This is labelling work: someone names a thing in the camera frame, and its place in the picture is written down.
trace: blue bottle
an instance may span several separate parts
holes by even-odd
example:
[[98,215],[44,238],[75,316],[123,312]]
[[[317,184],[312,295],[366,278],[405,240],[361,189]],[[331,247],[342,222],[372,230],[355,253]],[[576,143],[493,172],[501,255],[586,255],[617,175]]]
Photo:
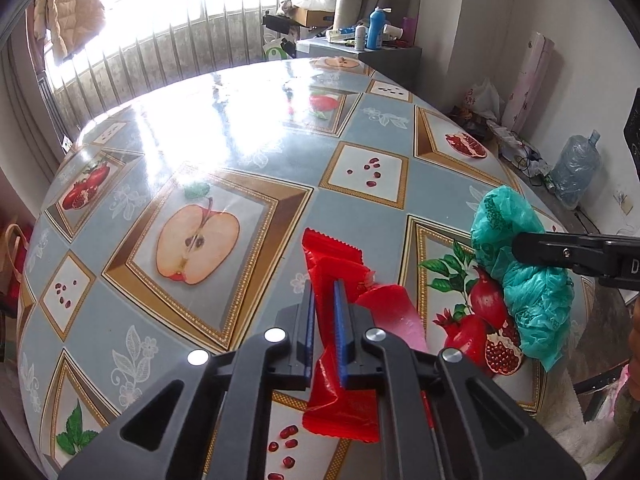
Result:
[[391,9],[376,7],[376,10],[369,16],[367,48],[370,50],[379,50],[382,48],[382,29],[385,27],[386,21],[385,12],[391,12]]
[[600,134],[594,130],[589,139],[574,135],[564,145],[558,163],[549,174],[556,184],[556,196],[567,209],[574,209],[602,161],[596,149]]

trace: patterned tablecloth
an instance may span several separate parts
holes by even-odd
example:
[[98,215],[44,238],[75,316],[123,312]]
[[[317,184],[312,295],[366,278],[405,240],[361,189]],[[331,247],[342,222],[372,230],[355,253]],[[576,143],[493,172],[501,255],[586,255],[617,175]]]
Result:
[[[377,282],[404,285],[437,351],[446,332],[433,319],[464,306],[478,276],[465,256],[474,212],[502,184],[564,230],[458,126],[351,59],[233,68],[112,110],[61,165],[22,283],[21,392],[49,477],[191,349],[234,349],[297,303],[307,227],[360,248]],[[436,258],[453,258],[448,278],[418,268]],[[464,290],[451,281],[460,261]],[[574,283],[569,350],[593,298],[590,282]],[[538,362],[495,380],[538,410]],[[378,478],[376,445],[302,428],[306,398],[274,396],[270,435],[296,424],[299,446],[269,453],[266,474]]]

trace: beige jacket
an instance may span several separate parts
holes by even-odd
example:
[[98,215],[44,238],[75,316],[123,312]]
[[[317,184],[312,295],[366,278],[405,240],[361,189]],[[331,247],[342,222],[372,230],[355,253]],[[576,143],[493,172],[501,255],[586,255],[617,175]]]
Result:
[[33,31],[43,39],[51,31],[53,58],[61,64],[84,48],[104,27],[100,0],[35,0]]

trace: red snack wrapper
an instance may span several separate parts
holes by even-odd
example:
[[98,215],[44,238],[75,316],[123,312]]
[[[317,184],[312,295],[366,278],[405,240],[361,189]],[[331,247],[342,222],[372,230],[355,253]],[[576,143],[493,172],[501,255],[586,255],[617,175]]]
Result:
[[347,391],[340,386],[335,354],[334,282],[343,280],[347,300],[371,310],[376,326],[400,336],[411,348],[426,352],[422,319],[404,287],[372,286],[372,271],[363,264],[359,249],[311,229],[305,230],[302,247],[316,294],[318,330],[324,345],[302,425],[312,433],[377,442],[380,436],[375,392]]

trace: white bottle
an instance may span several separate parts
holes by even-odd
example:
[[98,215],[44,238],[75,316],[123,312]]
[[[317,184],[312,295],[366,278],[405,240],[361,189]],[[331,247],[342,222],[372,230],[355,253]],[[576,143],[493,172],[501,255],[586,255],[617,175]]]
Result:
[[356,44],[354,48],[359,51],[364,50],[364,37],[367,35],[367,27],[358,25],[356,27]]

